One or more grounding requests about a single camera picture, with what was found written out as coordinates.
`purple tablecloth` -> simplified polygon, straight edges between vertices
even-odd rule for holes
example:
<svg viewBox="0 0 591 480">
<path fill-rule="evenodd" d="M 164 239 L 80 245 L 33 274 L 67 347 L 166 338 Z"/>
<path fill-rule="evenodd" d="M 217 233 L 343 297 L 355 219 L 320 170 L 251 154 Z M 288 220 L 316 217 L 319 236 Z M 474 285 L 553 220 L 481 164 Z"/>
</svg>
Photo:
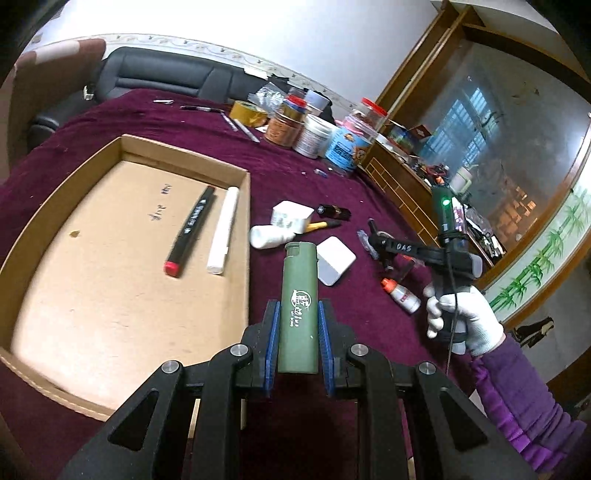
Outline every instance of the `purple tablecloth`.
<svg viewBox="0 0 591 480">
<path fill-rule="evenodd" d="M 172 98 L 173 105 L 153 103 Z M 357 256 L 333 287 L 319 285 L 320 298 L 331 299 L 338 321 L 351 325 L 358 340 L 390 360 L 416 364 L 444 362 L 444 346 L 426 339 L 426 314 L 407 315 L 381 289 L 379 264 L 371 260 L 356 236 L 368 218 L 400 238 L 416 239 L 396 207 L 365 176 L 351 179 L 323 168 L 266 140 L 256 144 L 233 132 L 216 113 L 179 110 L 193 98 L 156 90 L 135 90 L 103 103 L 69 122 L 36 148 L 0 187 L 0 261 L 39 205 L 85 159 L 122 134 L 139 135 L 197 151 L 243 167 L 251 173 L 251 224 L 266 225 L 272 207 L 282 200 L 309 206 L 340 205 L 351 210 L 350 222 L 317 231 L 305 240 L 320 243 L 336 235 Z M 267 300 L 281 295 L 284 250 L 251 249 L 250 322 L 257 323 Z M 416 268 L 405 285 L 419 294 L 428 282 L 426 268 Z M 473 389 L 467 358 L 455 358 L 452 373 L 464 391 Z M 37 469 L 55 478 L 69 457 L 100 422 L 61 407 L 0 367 L 0 412 Z M 242 435 L 244 478 L 354 478 L 356 409 L 351 402 L 328 400 L 319 376 L 284 375 L 271 402 L 251 403 Z"/>
</svg>

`purple sleeve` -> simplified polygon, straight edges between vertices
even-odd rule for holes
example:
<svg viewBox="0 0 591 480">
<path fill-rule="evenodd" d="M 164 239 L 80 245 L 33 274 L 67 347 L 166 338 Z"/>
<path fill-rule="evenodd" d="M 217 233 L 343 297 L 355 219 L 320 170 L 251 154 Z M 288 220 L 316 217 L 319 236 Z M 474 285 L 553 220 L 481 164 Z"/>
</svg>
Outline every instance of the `purple sleeve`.
<svg viewBox="0 0 591 480">
<path fill-rule="evenodd" d="M 489 420 L 537 472 L 549 472 L 572 450 L 586 425 L 571 420 L 513 338 L 472 362 Z"/>
</svg>

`plastic bag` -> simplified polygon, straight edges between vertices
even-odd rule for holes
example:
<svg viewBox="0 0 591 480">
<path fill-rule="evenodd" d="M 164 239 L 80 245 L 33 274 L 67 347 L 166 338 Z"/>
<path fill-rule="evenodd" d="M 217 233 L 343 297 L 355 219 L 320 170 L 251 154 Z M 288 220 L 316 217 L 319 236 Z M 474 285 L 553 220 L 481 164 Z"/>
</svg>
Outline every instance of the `plastic bag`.
<svg viewBox="0 0 591 480">
<path fill-rule="evenodd" d="M 285 92 L 271 82 L 261 87 L 257 93 L 249 93 L 248 101 L 261 107 L 267 113 L 273 113 L 283 103 Z"/>
</svg>

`small glue bottle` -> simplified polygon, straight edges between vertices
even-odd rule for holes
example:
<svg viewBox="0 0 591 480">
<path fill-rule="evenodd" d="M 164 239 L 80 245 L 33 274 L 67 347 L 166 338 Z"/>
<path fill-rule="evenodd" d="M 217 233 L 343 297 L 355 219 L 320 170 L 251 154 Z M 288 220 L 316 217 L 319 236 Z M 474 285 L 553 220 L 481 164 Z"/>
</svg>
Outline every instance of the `small glue bottle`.
<svg viewBox="0 0 591 480">
<path fill-rule="evenodd" d="M 388 293 L 396 303 L 398 303 L 404 310 L 413 314 L 421 306 L 421 300 L 413 294 L 409 289 L 404 288 L 397 282 L 390 278 L 382 280 L 384 291 Z"/>
</svg>

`hand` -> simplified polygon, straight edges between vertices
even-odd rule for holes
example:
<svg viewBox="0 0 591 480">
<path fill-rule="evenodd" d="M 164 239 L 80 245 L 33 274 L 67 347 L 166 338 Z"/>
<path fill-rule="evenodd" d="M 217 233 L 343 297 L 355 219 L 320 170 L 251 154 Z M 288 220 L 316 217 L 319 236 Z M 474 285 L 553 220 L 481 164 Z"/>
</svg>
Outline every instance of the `hand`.
<svg viewBox="0 0 591 480">
<path fill-rule="evenodd" d="M 427 336 L 435 338 L 443 328 L 442 310 L 453 313 L 456 301 L 453 294 L 444 295 L 439 300 L 435 297 L 433 286 L 428 285 L 423 294 L 427 300 Z M 499 346 L 505 340 L 505 332 L 498 322 L 490 305 L 482 293 L 474 286 L 470 292 L 461 291 L 457 294 L 457 314 L 466 319 L 468 336 L 466 347 L 473 356 L 481 356 Z"/>
</svg>

